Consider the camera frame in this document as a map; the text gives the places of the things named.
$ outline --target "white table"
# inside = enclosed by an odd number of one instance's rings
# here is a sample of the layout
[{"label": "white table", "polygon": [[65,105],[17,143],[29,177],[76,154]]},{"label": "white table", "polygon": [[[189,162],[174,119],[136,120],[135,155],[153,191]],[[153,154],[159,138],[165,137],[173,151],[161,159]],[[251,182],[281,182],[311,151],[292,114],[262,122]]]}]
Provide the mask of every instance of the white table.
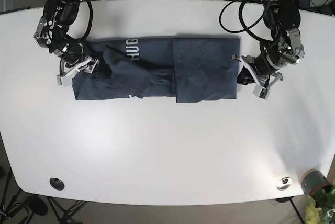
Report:
[{"label": "white table", "polygon": [[[93,2],[91,40],[141,37],[231,37],[219,26],[227,2],[111,0]],[[238,3],[223,16],[241,28]],[[249,4],[248,24],[262,13]],[[203,205],[302,194],[310,168],[327,174],[335,154],[335,20],[301,12],[306,55],[282,69],[284,81],[264,101],[254,85],[238,99],[177,104],[174,98],[76,101],[57,86],[59,58],[36,45],[42,8],[0,16],[0,131],[18,185],[62,198],[138,205]],[[88,9],[70,34],[82,35]],[[261,22],[257,35],[270,38]],[[241,54],[258,42],[241,33]],[[49,179],[64,181],[56,191]],[[291,177],[279,191],[277,182]]]}]

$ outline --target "plant pot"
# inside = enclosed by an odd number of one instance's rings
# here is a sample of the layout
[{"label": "plant pot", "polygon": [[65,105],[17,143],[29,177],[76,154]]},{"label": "plant pot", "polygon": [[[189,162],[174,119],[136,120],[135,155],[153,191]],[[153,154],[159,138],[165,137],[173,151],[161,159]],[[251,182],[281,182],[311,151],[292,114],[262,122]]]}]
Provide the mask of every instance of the plant pot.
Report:
[{"label": "plant pot", "polygon": [[300,179],[301,188],[305,194],[314,197],[316,190],[323,188],[327,193],[330,192],[332,185],[326,177],[316,169],[308,170]]}]

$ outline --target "folded shirt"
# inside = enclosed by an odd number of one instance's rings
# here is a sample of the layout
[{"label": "folded shirt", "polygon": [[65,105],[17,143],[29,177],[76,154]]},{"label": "folded shirt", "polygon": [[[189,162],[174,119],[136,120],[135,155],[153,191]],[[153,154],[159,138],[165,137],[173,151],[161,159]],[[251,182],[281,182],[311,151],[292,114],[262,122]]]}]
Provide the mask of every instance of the folded shirt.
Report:
[{"label": "folded shirt", "polygon": [[109,79],[80,72],[77,100],[168,96],[177,103],[236,98],[239,39],[155,38],[85,42],[84,53],[102,52]]}]

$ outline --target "floor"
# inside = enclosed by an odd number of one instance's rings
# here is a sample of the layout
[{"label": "floor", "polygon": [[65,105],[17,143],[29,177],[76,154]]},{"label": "floor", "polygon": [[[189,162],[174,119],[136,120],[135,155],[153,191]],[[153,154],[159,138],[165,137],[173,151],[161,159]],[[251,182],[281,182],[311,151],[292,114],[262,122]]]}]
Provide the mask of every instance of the floor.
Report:
[{"label": "floor", "polygon": [[[46,0],[13,0],[13,8],[40,7]],[[9,163],[5,149],[0,141],[0,166],[9,170]],[[4,188],[5,179],[0,180],[0,190]],[[14,180],[10,185],[8,197],[11,197],[18,189]],[[29,194],[23,193],[19,200],[24,200]],[[306,199],[304,196],[294,198],[299,211],[304,215]],[[60,199],[64,208],[70,207],[74,201]],[[20,212],[15,218],[8,220],[8,224],[19,223],[25,216]],[[295,224],[300,223],[290,203],[278,204],[272,200],[257,201],[251,203],[225,204],[212,206],[185,206],[185,207],[163,207],[163,206],[132,206],[116,204],[88,203],[85,210],[75,216],[79,222],[90,223],[138,223],[138,224],[217,224],[217,223],[271,223],[271,224]],[[34,216],[32,224],[57,223],[51,208],[46,216]]]}]

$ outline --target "potted plant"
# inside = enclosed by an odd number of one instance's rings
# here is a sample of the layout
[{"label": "potted plant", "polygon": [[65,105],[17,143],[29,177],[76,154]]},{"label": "potted plant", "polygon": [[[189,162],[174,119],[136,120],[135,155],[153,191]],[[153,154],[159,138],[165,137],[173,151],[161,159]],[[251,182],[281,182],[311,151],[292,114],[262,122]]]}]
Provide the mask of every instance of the potted plant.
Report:
[{"label": "potted plant", "polygon": [[307,171],[300,182],[307,195],[306,224],[335,223],[335,186],[315,169]]}]

